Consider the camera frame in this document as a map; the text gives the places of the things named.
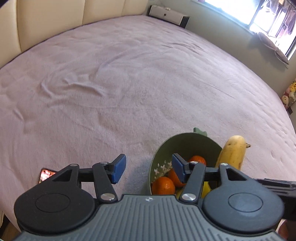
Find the pink bed blanket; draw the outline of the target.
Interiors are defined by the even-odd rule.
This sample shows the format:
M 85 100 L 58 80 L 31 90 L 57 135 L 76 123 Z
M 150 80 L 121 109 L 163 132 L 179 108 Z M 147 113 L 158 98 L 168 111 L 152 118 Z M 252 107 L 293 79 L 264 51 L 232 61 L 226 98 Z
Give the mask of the pink bed blanket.
M 1 210 L 42 168 L 83 168 L 127 156 L 115 186 L 141 192 L 171 136 L 205 131 L 250 148 L 242 171 L 295 180 L 295 130 L 278 95 L 212 43 L 147 16 L 125 16 L 52 37 L 1 68 Z

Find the yellow green apple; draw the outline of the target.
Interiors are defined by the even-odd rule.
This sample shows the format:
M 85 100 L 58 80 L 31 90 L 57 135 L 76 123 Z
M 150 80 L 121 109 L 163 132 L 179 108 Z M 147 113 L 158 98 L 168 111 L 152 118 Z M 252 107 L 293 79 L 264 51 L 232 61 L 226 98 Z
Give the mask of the yellow green apple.
M 211 191 L 210 185 L 208 182 L 203 183 L 201 198 L 205 198 L 205 196 Z

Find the window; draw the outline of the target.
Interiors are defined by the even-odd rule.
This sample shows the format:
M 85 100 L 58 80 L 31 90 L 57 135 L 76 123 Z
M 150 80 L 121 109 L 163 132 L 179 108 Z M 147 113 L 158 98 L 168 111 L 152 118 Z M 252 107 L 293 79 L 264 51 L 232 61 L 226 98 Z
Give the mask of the window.
M 251 32 L 262 33 L 287 57 L 295 52 L 295 1 L 199 1 Z

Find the green colander bowl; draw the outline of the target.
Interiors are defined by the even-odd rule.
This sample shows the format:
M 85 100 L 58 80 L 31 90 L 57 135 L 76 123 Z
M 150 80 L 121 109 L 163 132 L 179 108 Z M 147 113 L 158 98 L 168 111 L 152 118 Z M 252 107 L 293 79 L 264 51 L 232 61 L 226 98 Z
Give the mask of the green colander bowl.
M 193 156 L 201 156 L 206 166 L 214 167 L 222 148 L 207 133 L 194 128 L 191 133 L 181 133 L 170 137 L 161 144 L 152 159 L 149 169 L 149 192 L 152 184 L 161 176 L 166 176 L 172 169 L 171 158 L 174 153 L 179 154 L 185 161 Z

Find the cushion on windowsill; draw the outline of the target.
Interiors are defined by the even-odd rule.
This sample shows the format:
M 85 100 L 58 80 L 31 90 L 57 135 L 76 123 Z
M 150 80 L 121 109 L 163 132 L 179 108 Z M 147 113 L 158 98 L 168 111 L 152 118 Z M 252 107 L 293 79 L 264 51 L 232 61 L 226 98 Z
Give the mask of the cushion on windowsill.
M 262 44 L 264 44 L 267 48 L 271 49 L 276 58 L 281 61 L 281 63 L 283 63 L 286 68 L 288 68 L 290 62 L 288 60 L 288 58 L 285 56 L 285 54 L 273 43 L 272 40 L 270 40 L 264 33 L 257 33 L 258 38 L 260 39 L 260 41 L 262 42 Z

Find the smartphone on bed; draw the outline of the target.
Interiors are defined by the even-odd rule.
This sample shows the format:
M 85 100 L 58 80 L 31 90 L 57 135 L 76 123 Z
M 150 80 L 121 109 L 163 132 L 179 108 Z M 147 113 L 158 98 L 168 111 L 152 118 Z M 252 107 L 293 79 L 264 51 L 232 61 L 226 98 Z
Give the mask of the smartphone on bed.
M 46 179 L 50 178 L 52 175 L 56 174 L 57 171 L 42 168 L 40 172 L 40 177 L 39 177 L 39 183 L 42 183 Z

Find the mandarin orange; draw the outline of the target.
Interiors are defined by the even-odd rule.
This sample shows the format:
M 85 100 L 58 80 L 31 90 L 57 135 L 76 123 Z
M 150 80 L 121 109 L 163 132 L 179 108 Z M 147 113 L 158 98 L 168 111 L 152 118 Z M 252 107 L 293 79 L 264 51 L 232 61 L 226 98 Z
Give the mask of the mandarin orange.
M 160 177 L 152 183 L 152 195 L 174 195 L 175 185 L 168 177 Z
M 198 163 L 204 164 L 205 166 L 207 165 L 206 160 L 203 157 L 198 155 L 192 156 L 188 162 L 198 162 Z

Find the yellow banana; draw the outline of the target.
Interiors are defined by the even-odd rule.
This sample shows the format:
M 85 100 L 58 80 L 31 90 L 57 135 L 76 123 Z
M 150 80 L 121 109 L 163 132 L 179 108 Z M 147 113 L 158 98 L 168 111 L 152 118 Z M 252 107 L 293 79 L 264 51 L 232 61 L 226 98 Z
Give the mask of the yellow banana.
M 230 137 L 219 154 L 215 168 L 218 168 L 221 163 L 226 163 L 241 170 L 247 148 L 250 148 L 250 144 L 243 136 Z

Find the white bedside cabinet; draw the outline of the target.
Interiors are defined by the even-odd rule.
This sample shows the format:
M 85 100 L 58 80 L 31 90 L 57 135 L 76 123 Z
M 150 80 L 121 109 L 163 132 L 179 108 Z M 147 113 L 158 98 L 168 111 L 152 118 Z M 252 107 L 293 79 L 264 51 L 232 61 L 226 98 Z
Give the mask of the white bedside cabinet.
M 182 13 L 174 11 L 171 8 L 157 5 L 149 6 L 147 10 L 147 16 L 172 23 L 181 28 L 185 28 L 190 19 L 189 16 L 183 15 Z

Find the cream padded headboard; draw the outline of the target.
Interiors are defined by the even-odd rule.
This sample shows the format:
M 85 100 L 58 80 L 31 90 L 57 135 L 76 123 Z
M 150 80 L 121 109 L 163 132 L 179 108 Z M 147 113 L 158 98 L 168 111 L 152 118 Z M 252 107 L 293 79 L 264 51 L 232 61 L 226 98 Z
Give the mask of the cream padded headboard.
M 1 66 L 67 30 L 121 16 L 141 15 L 147 1 L 2 1 Z

